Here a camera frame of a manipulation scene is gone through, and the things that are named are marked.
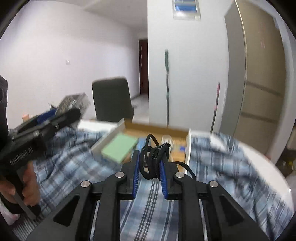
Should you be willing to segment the person's left hand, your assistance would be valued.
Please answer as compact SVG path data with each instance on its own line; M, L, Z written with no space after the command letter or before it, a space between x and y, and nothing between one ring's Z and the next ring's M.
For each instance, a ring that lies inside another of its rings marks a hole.
M35 206L40 202L40 192L39 192L39 185L37 183L36 173L34 172L34 165L32 161L27 163L27 168L23 173L23 197L24 197L24 204L26 206ZM16 189L15 187L7 181L5 178L1 177L1 194L4 198L10 203L16 203L14 199Z

